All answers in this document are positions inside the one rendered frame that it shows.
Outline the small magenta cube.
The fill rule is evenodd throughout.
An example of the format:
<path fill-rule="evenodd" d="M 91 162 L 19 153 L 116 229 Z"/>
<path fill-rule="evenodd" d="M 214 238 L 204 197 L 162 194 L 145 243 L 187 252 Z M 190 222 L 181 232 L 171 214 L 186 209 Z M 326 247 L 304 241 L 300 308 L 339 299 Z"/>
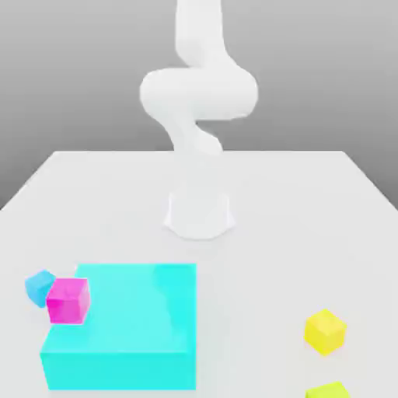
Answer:
<path fill-rule="evenodd" d="M 51 324 L 83 324 L 91 304 L 87 278 L 56 278 L 46 298 Z"/>

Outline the small yellow cube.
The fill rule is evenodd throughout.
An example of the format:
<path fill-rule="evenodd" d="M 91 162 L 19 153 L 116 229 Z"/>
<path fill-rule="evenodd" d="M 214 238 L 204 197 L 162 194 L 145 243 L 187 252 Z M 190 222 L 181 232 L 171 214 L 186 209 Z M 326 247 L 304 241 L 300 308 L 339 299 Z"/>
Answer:
<path fill-rule="evenodd" d="M 305 321 L 304 340 L 321 355 L 328 355 L 343 346 L 346 330 L 343 320 L 322 309 Z"/>

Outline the small blue cube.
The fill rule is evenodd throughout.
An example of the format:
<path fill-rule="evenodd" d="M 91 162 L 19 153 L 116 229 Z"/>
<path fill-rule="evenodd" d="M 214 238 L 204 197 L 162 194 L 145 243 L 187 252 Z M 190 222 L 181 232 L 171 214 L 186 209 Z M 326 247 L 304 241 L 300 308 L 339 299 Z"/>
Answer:
<path fill-rule="evenodd" d="M 51 272 L 42 270 L 25 280 L 27 296 L 39 308 L 46 306 L 47 295 L 55 279 Z"/>

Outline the small lime cube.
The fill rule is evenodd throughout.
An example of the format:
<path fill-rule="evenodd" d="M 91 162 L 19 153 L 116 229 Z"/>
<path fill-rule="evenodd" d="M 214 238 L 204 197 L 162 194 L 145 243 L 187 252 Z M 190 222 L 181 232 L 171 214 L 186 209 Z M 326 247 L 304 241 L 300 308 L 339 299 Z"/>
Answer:
<path fill-rule="evenodd" d="M 331 382 L 308 389 L 305 398 L 351 398 L 351 396 L 341 382 Z"/>

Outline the large cyan box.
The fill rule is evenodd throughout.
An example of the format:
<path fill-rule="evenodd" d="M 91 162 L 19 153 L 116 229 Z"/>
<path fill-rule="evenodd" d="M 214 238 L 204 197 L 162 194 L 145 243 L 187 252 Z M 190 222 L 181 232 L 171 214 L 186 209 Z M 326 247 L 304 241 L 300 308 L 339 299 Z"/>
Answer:
<path fill-rule="evenodd" d="M 80 264 L 91 304 L 40 351 L 50 390 L 194 390 L 195 264 Z"/>

